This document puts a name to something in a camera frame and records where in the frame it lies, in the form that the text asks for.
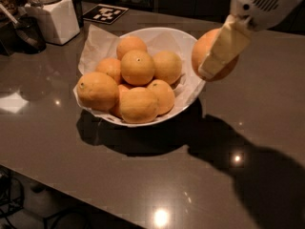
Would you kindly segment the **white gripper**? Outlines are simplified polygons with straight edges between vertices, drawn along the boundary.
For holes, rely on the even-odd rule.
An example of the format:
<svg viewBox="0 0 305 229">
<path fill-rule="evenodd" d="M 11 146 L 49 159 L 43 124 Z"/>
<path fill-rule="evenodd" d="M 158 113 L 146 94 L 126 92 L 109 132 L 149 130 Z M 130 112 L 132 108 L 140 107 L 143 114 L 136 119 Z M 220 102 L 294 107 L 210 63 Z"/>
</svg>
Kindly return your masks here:
<svg viewBox="0 0 305 229">
<path fill-rule="evenodd" d="M 230 15 L 221 28 L 204 34 L 205 51 L 198 73 L 212 80 L 248 47 L 252 33 L 281 23 L 303 0 L 231 0 Z"/>
</svg>

